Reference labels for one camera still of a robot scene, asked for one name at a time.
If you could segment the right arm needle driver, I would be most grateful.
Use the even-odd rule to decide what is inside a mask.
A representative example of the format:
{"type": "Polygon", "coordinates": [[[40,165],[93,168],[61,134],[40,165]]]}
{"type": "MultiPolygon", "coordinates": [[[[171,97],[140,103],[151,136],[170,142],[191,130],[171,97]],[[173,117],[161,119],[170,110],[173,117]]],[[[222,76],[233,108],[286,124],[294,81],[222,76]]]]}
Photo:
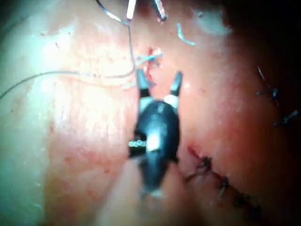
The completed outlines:
{"type": "Polygon", "coordinates": [[[142,176],[141,195],[160,193],[171,162],[179,162],[179,97],[169,94],[162,100],[150,100],[139,113],[134,137],[128,143],[128,157],[137,160],[142,176]]]}

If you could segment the left arm needle driver jaw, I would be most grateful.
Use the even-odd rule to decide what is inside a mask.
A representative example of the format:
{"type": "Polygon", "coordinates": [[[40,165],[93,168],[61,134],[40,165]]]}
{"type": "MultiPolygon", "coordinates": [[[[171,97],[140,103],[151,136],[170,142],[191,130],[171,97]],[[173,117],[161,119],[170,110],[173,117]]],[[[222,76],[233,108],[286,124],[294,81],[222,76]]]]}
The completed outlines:
{"type": "Polygon", "coordinates": [[[128,6],[127,6],[127,13],[126,17],[127,19],[132,19],[135,12],[135,6],[136,6],[136,0],[129,0],[128,6]]]}
{"type": "Polygon", "coordinates": [[[159,21],[166,21],[167,15],[165,13],[163,3],[161,0],[154,0],[153,1],[154,10],[156,12],[156,15],[159,19],[159,21]]]}

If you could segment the right arm needle driver jaw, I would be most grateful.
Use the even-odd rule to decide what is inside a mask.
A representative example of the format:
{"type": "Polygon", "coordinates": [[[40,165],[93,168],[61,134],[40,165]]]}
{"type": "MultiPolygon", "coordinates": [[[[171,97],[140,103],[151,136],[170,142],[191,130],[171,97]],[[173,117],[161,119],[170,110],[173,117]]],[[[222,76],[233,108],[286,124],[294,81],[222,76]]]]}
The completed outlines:
{"type": "Polygon", "coordinates": [[[170,88],[170,95],[179,96],[181,85],[182,85],[183,73],[181,71],[177,71],[174,77],[174,81],[170,88]]]}
{"type": "Polygon", "coordinates": [[[143,69],[137,70],[137,87],[140,97],[150,97],[149,81],[143,71],[143,69]]]}

